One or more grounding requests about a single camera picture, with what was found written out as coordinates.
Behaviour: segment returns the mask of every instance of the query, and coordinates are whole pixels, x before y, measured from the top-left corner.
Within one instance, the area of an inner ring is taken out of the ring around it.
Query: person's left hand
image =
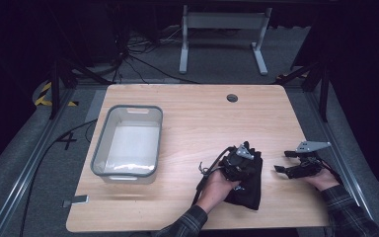
[[[209,213],[217,204],[226,199],[229,192],[240,184],[240,181],[226,180],[220,170],[214,171],[205,183],[201,197],[196,205]]]

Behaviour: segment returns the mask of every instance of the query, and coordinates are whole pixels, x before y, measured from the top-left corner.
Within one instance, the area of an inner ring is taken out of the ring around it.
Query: metal frame
[[[264,13],[200,13],[189,12],[188,6],[184,6],[183,12],[183,47],[181,49],[180,73],[187,73],[189,57],[189,28],[197,29],[246,29],[259,30],[259,37],[252,42],[252,50],[257,60],[261,75],[267,75],[261,46],[264,41],[266,27],[269,22],[271,8],[266,8]]]
[[[322,132],[327,137],[327,140],[332,143],[332,146],[329,149],[331,150],[332,157],[334,157],[334,162],[337,167],[337,171],[340,173],[342,177],[344,186],[355,199],[356,203],[365,210],[365,212],[371,219],[374,219],[358,181],[356,180],[350,168],[344,162],[345,159],[343,158],[342,153],[338,149],[339,146],[334,134],[332,133],[331,128],[329,127],[328,123],[321,118],[321,115],[319,114],[319,102],[317,98],[311,92],[305,93],[305,96],[309,103],[309,106],[312,108],[315,119],[319,122]]]
[[[63,110],[67,107],[70,99],[74,93],[73,89],[68,89],[64,93],[60,108],[60,111],[55,114],[54,119],[49,119],[47,125],[45,126],[38,144],[36,145],[32,155],[30,156],[24,170],[21,172],[18,180],[14,183],[11,192],[9,193],[5,203],[3,204],[0,210],[0,236],[3,235],[3,232],[8,225],[11,216],[14,214],[15,209],[23,198],[24,193],[26,192],[29,184],[31,183],[34,173],[38,168],[39,160],[41,159],[45,146],[48,145],[53,130],[56,127],[58,121],[62,116]]]

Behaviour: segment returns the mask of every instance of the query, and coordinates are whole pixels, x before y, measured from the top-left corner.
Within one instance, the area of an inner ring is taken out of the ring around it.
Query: metal rail
[[[61,100],[61,109],[56,114],[54,119],[50,119],[45,126],[40,139],[38,140],[38,144],[33,150],[30,159],[28,160],[26,166],[21,172],[18,180],[14,183],[11,192],[9,193],[5,203],[3,204],[0,210],[0,236],[3,234],[6,226],[8,225],[9,220],[11,219],[14,211],[16,210],[18,204],[20,203],[24,192],[28,188],[30,182],[33,179],[34,172],[38,168],[39,160],[43,155],[45,150],[45,146],[48,144],[49,139],[51,138],[52,132],[57,125],[57,122],[60,120],[63,110],[66,108],[69,103],[72,95],[72,89],[67,89],[64,93]]]
[[[331,151],[332,156],[334,157],[334,162],[337,167],[337,171],[340,173],[342,177],[343,184],[345,185],[349,193],[352,195],[352,197],[355,199],[356,203],[364,208],[364,210],[367,212],[371,219],[374,219],[358,181],[355,179],[355,176],[353,175],[350,168],[344,162],[342,153],[338,149],[338,142],[335,139],[335,136],[332,133],[331,128],[326,122],[323,122],[321,119],[321,116],[319,114],[319,102],[316,96],[310,92],[305,93],[305,96],[307,102],[309,103],[309,106],[312,108],[312,112],[315,119],[319,122],[322,132],[325,134],[327,140],[332,143],[332,146],[329,147],[329,150]]]

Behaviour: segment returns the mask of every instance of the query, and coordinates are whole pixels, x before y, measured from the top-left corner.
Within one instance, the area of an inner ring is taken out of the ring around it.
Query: black cable
[[[331,174],[335,177],[335,179],[341,184],[343,185],[343,180],[341,178],[341,175],[336,172],[330,165],[328,165],[328,163],[322,159],[322,158],[319,158],[321,160],[321,166],[327,170],[329,170],[329,172],[331,172]]]
[[[104,70],[101,70],[101,71],[97,71],[97,72],[93,72],[94,74],[96,75],[99,75],[99,76],[105,76],[107,74],[110,74],[112,72],[114,72],[118,67],[120,66],[120,63],[116,63],[115,65],[113,65],[112,67],[110,68],[107,68],[107,69],[104,69]],[[73,74],[75,75],[76,78],[89,78],[89,76],[83,74],[83,73],[75,73],[73,72]]]
[[[127,64],[133,69],[133,71],[134,71],[135,73],[137,73],[137,74],[140,76],[140,79],[141,79],[144,83],[146,83],[147,85],[149,85],[149,83],[143,79],[143,77],[141,76],[140,72],[138,72],[138,71],[136,71],[136,69],[134,69],[134,67],[133,67],[133,65],[131,65],[131,63],[127,62],[127,60],[124,60],[124,62],[127,63]]]
[[[88,128],[86,128],[86,131],[85,131],[85,138],[86,138],[86,140],[87,140],[89,143],[91,143],[91,139],[92,139],[92,137],[91,137],[91,139],[88,138],[88,131],[89,131],[89,129],[91,128],[91,126],[92,126],[93,124],[96,124],[96,122],[97,122],[97,120],[94,119],[93,122],[92,122],[91,124],[89,124]]]
[[[174,78],[174,79],[177,79],[177,80],[180,80],[180,81],[190,82],[190,83],[193,83],[193,84],[200,84],[199,82],[195,82],[195,81],[191,81],[191,80],[188,80],[188,79],[184,79],[184,78],[180,78],[180,77],[172,76],[172,75],[170,75],[170,74],[168,74],[168,73],[162,71],[161,69],[159,69],[159,68],[157,68],[157,67],[155,67],[155,66],[153,66],[153,65],[150,65],[149,63],[147,63],[147,62],[145,62],[145,61],[143,61],[143,60],[141,60],[141,59],[139,59],[139,58],[137,58],[137,57],[135,57],[135,56],[133,56],[133,55],[129,55],[129,57],[131,57],[131,58],[133,58],[133,59],[136,59],[137,61],[139,61],[139,62],[141,62],[141,63],[143,63],[143,64],[146,64],[146,65],[152,67],[153,69],[155,69],[155,70],[161,72],[162,74],[164,74],[164,75],[166,75],[166,76],[168,76],[168,77],[171,77],[171,78]]]
[[[115,69],[115,72],[114,72],[114,76],[113,76],[112,82],[115,82],[115,76],[116,76],[117,72],[118,72],[118,68]]]
[[[325,237],[328,237],[328,231],[327,231],[326,227],[323,227],[323,232],[324,232]]]
[[[204,189],[204,186],[205,186],[205,183],[207,182],[208,180],[208,177],[211,175],[211,173],[213,173],[214,171],[216,171],[217,169],[214,169],[215,165],[220,161],[221,157],[224,155],[224,153],[228,152],[231,150],[232,147],[227,147],[223,152],[221,152],[220,155],[218,155],[218,157],[214,160],[213,164],[210,166],[210,168],[208,168],[206,171],[204,171],[204,169],[201,168],[201,163],[199,163],[199,171],[201,172],[202,174],[202,179],[201,181],[199,181],[198,185],[196,186],[196,193],[195,193],[195,196],[193,197],[193,200],[192,200],[192,204],[191,205],[194,205],[197,201],[198,201],[198,198],[199,196],[201,195],[201,191],[202,189]]]
[[[128,45],[128,51],[129,53],[133,54],[143,54],[143,53],[149,53],[155,50],[156,48],[162,46],[162,45],[167,45],[175,40],[177,37],[177,32],[179,32],[181,29],[178,29],[174,31],[171,35],[167,36],[165,39],[159,39],[159,43],[153,43],[150,40],[146,39],[143,36],[140,35],[135,35],[133,37],[130,37],[131,39],[136,38],[134,43],[130,43]],[[139,46],[139,45],[144,45],[144,48],[142,50],[136,50],[136,49],[130,49],[133,46]]]
[[[59,137],[57,137],[55,140],[53,140],[50,145],[45,149],[44,153],[42,154],[42,156],[39,158],[39,161],[38,161],[38,164],[37,164],[37,167],[36,169],[34,170],[34,173],[33,173],[33,176],[32,176],[32,180],[31,180],[31,183],[30,183],[30,187],[29,187],[29,190],[28,190],[28,193],[27,193],[27,202],[26,202],[26,207],[24,208],[24,214],[23,214],[23,220],[22,220],[22,223],[21,223],[21,229],[20,229],[20,237],[22,237],[24,235],[24,227],[26,225],[26,219],[27,219],[27,212],[29,210],[29,203],[30,203],[30,199],[31,199],[31,195],[32,195],[32,190],[33,190],[33,186],[34,186],[34,182],[36,180],[36,177],[37,177],[37,173],[38,173],[38,169],[42,163],[42,161],[44,160],[44,157],[45,155],[47,154],[47,152],[50,150],[50,148],[54,145],[54,143],[56,143],[58,140],[62,139],[63,137],[67,136],[70,132],[82,127],[82,126],[85,126],[87,124],[90,124],[90,123],[93,123],[93,122],[96,122],[97,120],[94,119],[94,120],[91,120],[91,121],[88,121],[88,122],[85,122],[81,125],[78,125],[78,126],[75,126],[73,127],[72,129],[64,132],[63,134],[61,134]]]

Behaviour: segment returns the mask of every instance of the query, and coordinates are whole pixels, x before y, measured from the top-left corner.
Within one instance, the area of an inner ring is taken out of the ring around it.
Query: metal stand
[[[75,75],[72,72],[72,69],[76,69],[82,74],[88,76],[94,81],[102,84],[102,85],[111,85],[113,82],[107,81],[101,76],[95,74],[94,72],[88,70],[86,67],[83,67],[72,60],[67,58],[59,58],[53,64],[53,68],[51,71],[51,115],[49,119],[54,119],[57,112],[60,109],[60,87],[59,87],[59,79],[63,82],[66,88],[75,88],[78,84],[78,81]]]
[[[264,13],[200,13],[189,12],[188,6],[184,6],[183,12],[183,47],[181,50],[180,73],[187,73],[189,42],[188,29],[246,29],[259,30],[259,38],[252,42],[252,49],[257,60],[261,75],[267,75],[267,70],[261,45],[264,41],[266,27],[269,21],[271,8],[267,8]]]
[[[329,93],[329,76],[327,65],[321,62],[315,62],[308,66],[304,66],[286,76],[279,75],[277,81],[275,81],[274,85],[284,85],[285,83],[303,75],[304,73],[309,72],[306,77],[306,80],[302,84],[302,89],[305,92],[312,92],[319,82],[321,83],[321,94],[319,101],[319,114],[324,122],[328,122],[326,117],[326,108],[328,103],[328,93]]]

